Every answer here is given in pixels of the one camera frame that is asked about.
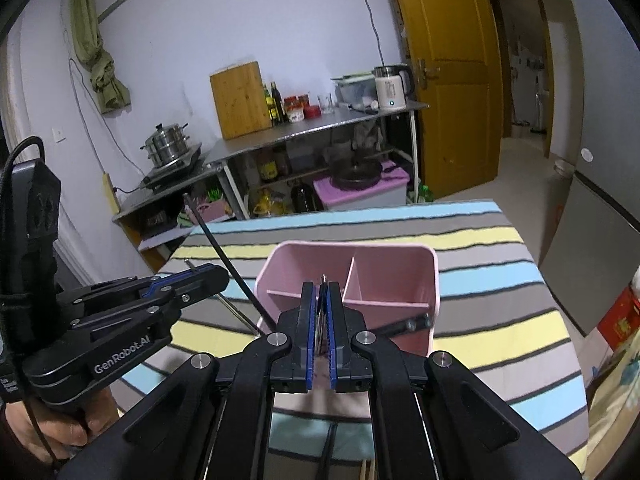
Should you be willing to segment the left hand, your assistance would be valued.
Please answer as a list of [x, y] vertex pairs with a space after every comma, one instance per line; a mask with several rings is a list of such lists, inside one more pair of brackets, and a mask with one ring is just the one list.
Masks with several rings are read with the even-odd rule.
[[[49, 410], [38, 401], [29, 402], [35, 421], [46, 439], [53, 455], [58, 460], [70, 457], [67, 449], [71, 446], [85, 446], [119, 419], [118, 409], [110, 388], [93, 393], [87, 400], [84, 411], [86, 428], [75, 419]], [[37, 460], [52, 463], [52, 455], [38, 436], [34, 423], [24, 402], [8, 404], [4, 408], [4, 420], [17, 442]]]

